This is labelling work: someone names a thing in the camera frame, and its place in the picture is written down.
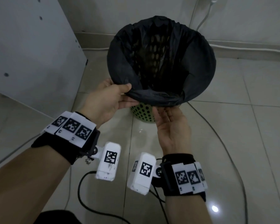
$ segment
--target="plastic bag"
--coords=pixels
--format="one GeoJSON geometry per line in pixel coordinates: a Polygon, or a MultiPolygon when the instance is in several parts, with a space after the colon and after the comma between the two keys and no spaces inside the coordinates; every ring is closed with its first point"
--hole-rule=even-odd
{"type": "Polygon", "coordinates": [[[185,25],[154,16],[123,27],[107,56],[115,84],[132,84],[128,96],[153,106],[175,106],[201,94],[216,59],[205,38],[185,25]]]}

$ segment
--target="forearm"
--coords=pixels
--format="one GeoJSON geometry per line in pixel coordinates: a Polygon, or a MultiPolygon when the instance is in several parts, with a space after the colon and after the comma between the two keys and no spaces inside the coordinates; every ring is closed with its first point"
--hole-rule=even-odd
{"type": "Polygon", "coordinates": [[[205,202],[199,195],[167,196],[166,213],[170,224],[211,224],[205,202]]]}
{"type": "Polygon", "coordinates": [[[27,149],[0,168],[0,223],[33,223],[69,167],[44,146],[27,149]]]}

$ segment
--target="qr code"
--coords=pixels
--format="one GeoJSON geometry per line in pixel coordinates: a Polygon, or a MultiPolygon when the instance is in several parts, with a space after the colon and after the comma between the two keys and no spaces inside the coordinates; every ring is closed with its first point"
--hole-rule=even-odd
{"type": "Polygon", "coordinates": [[[83,140],[86,140],[88,136],[91,134],[92,130],[81,125],[78,131],[75,133],[76,136],[79,138],[82,138],[83,140]]]}
{"type": "Polygon", "coordinates": [[[60,127],[61,124],[63,124],[64,121],[67,120],[67,117],[60,116],[58,119],[56,119],[54,122],[52,122],[52,125],[56,127],[60,127]]]}
{"type": "Polygon", "coordinates": [[[133,169],[132,169],[132,172],[135,172],[136,167],[137,167],[137,164],[138,164],[138,160],[135,161],[134,166],[133,166],[133,169]]]}
{"type": "Polygon", "coordinates": [[[142,166],[141,166],[141,169],[140,169],[140,174],[144,175],[144,176],[147,176],[147,177],[150,177],[150,173],[151,173],[151,170],[153,169],[153,166],[148,164],[148,163],[145,163],[145,162],[142,162],[142,166]]]}
{"type": "Polygon", "coordinates": [[[72,118],[69,118],[62,128],[74,133],[76,129],[80,126],[80,123],[72,118]]]}
{"type": "Polygon", "coordinates": [[[189,176],[189,179],[190,179],[191,184],[200,183],[200,179],[199,179],[199,177],[198,177],[197,171],[195,171],[195,170],[189,171],[189,172],[187,172],[187,174],[188,174],[188,176],[189,176]]]}
{"type": "Polygon", "coordinates": [[[177,179],[177,183],[179,185],[189,183],[189,180],[187,178],[187,174],[184,170],[175,172],[175,176],[176,176],[176,179],[177,179]]]}
{"type": "Polygon", "coordinates": [[[204,178],[204,174],[203,174],[203,172],[202,172],[202,169],[198,169],[198,172],[199,172],[201,181],[205,181],[205,178],[204,178]]]}
{"type": "Polygon", "coordinates": [[[107,150],[104,161],[107,162],[107,163],[115,164],[116,157],[117,157],[117,152],[111,152],[111,151],[107,150]]]}

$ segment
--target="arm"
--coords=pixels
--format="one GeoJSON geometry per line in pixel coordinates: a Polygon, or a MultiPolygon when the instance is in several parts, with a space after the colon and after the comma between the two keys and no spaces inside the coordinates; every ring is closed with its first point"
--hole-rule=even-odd
{"type": "MultiPolygon", "coordinates": [[[[89,94],[80,112],[97,124],[112,118],[117,109],[137,105],[122,95],[131,84],[102,82],[89,94]]],[[[0,223],[33,223],[70,167],[70,163],[49,146],[29,148],[0,168],[0,223]]]]}
{"type": "MultiPolygon", "coordinates": [[[[153,115],[156,120],[158,139],[163,154],[192,154],[191,129],[181,110],[178,107],[153,107],[153,115]]],[[[171,224],[212,223],[205,202],[200,195],[167,196],[166,213],[171,224]]]]}

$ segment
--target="person's left arm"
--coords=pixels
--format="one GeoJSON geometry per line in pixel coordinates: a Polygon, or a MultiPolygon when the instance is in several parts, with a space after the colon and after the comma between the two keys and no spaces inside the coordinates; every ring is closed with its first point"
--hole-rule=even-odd
{"type": "MultiPolygon", "coordinates": [[[[97,124],[112,118],[117,109],[137,105],[122,95],[131,85],[102,82],[89,94],[83,115],[97,124]]],[[[0,168],[0,223],[33,223],[66,174],[70,163],[49,146],[29,148],[0,168]]]]}

